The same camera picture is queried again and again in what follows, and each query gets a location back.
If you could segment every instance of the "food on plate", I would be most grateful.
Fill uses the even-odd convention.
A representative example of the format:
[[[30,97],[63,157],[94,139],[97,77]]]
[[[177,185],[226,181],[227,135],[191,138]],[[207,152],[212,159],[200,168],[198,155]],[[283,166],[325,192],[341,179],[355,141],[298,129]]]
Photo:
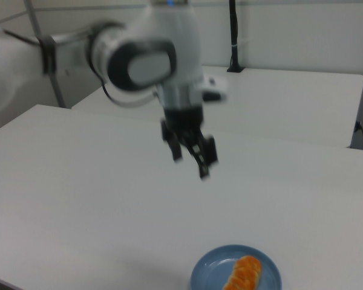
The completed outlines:
[[[256,290],[261,273],[260,261],[252,256],[244,256],[235,262],[223,290]]]

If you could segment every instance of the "wall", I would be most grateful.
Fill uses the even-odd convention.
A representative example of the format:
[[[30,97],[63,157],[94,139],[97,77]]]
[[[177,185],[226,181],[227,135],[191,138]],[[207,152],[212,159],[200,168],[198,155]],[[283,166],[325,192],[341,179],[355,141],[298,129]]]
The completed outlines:
[[[22,35],[32,35],[33,29],[21,0],[0,0],[0,27]],[[56,100],[48,79],[26,83],[10,105],[0,112],[0,127],[21,115],[36,104],[56,106]]]

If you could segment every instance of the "desk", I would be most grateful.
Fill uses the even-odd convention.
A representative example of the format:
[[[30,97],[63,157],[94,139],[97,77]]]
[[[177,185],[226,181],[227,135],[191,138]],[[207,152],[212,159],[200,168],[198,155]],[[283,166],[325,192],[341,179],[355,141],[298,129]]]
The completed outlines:
[[[229,100],[204,107],[204,128],[335,147],[351,145],[363,89],[363,76],[324,72],[245,69],[240,74],[206,66],[207,74],[225,77]],[[108,90],[116,98],[132,94]],[[146,91],[139,97],[150,94]],[[73,110],[159,122],[157,101],[139,109],[117,108],[98,89]]]
[[[230,243],[285,290],[363,289],[363,151],[213,132],[201,182],[158,124],[36,106],[0,129],[0,279],[27,290],[185,290]]]

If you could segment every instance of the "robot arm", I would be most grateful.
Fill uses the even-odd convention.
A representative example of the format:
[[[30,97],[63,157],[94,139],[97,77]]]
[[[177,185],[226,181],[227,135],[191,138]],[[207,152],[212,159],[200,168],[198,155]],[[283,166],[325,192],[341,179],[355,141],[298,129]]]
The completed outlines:
[[[195,14],[187,0],[152,0],[143,16],[126,28],[103,22],[39,41],[42,49],[18,43],[1,67],[18,72],[19,82],[90,66],[103,86],[111,82],[138,91],[156,85],[165,112],[163,139],[174,160],[182,157],[183,145],[197,161],[200,177],[208,176],[217,153],[214,138],[205,138],[200,130],[202,105],[224,99],[226,82],[203,75]]]

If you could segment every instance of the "blue plate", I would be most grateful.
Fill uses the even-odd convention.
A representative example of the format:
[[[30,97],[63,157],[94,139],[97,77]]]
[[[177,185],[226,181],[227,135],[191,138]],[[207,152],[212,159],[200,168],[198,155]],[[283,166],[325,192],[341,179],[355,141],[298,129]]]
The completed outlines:
[[[253,256],[262,265],[258,290],[281,290],[281,276],[276,265],[261,251],[242,245],[228,245],[205,254],[191,275],[191,290],[222,290],[231,275],[235,261]]]

